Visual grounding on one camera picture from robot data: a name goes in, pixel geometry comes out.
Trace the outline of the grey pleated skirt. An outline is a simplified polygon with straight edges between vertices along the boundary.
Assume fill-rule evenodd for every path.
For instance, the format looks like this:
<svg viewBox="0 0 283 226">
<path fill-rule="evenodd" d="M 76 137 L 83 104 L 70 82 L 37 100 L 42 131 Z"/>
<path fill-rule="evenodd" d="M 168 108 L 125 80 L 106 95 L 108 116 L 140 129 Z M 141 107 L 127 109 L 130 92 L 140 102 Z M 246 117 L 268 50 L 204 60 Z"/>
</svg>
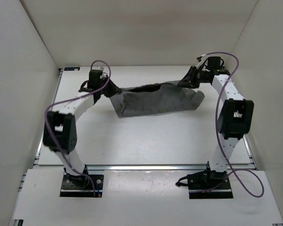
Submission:
<svg viewBox="0 0 283 226">
<path fill-rule="evenodd" d="M 177 86 L 178 81 L 122 88 L 110 97 L 119 118 L 196 110 L 205 98 L 201 91 Z"/>
</svg>

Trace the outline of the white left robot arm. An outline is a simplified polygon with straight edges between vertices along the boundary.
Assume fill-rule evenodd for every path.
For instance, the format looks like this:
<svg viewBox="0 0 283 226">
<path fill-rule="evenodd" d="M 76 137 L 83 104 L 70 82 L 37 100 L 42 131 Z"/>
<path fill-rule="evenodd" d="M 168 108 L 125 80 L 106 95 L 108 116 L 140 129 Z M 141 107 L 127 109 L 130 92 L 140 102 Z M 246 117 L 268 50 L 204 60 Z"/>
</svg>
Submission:
<svg viewBox="0 0 283 226">
<path fill-rule="evenodd" d="M 76 122 L 101 96 L 109 98 L 119 93 L 121 89 L 103 72 L 103 67 L 98 67 L 89 71 L 89 78 L 82 83 L 76 97 L 56 103 L 64 106 L 45 114 L 43 144 L 56 153 L 65 167 L 65 173 L 73 176 L 72 180 L 78 187 L 88 185 L 89 175 L 75 149 Z"/>
</svg>

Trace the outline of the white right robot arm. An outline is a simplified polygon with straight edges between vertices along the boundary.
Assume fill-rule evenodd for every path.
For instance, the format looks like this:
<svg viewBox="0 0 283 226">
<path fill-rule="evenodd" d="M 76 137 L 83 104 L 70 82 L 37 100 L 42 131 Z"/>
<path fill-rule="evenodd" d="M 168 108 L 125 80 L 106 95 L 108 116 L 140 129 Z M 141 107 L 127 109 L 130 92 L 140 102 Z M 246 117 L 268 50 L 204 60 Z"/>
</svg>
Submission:
<svg viewBox="0 0 283 226">
<path fill-rule="evenodd" d="M 254 103 L 239 93 L 227 70 L 201 71 L 191 66 L 178 86 L 194 89 L 202 83 L 211 84 L 218 93 L 215 112 L 217 146 L 208 162 L 212 172 L 202 176 L 202 184 L 211 189 L 219 183 L 217 174 L 226 172 L 236 145 L 249 132 Z"/>
</svg>

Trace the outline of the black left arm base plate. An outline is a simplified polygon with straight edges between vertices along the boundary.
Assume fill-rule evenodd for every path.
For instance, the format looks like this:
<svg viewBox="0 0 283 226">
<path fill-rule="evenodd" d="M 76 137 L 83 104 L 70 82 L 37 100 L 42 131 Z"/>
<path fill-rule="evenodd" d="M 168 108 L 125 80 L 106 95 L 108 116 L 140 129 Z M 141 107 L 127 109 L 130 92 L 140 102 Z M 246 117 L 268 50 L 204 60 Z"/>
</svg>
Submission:
<svg viewBox="0 0 283 226">
<path fill-rule="evenodd" d="M 73 176 L 64 173 L 60 197 L 84 197 L 84 198 L 101 198 L 103 193 L 104 175 L 90 174 L 94 185 L 84 176 Z"/>
</svg>

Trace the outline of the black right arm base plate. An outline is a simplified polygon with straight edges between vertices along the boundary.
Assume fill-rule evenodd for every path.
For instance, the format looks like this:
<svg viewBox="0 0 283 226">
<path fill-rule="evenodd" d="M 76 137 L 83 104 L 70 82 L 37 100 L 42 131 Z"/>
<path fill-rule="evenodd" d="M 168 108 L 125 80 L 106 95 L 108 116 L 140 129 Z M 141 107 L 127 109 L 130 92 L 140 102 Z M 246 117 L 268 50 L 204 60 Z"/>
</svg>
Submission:
<svg viewBox="0 0 283 226">
<path fill-rule="evenodd" d="M 175 185 L 177 187 L 188 187 L 189 199 L 232 199 L 233 192 L 228 178 L 224 178 L 226 173 L 222 173 L 220 178 L 211 178 L 211 172 L 204 170 L 201 172 L 188 174 L 180 178 Z"/>
</svg>

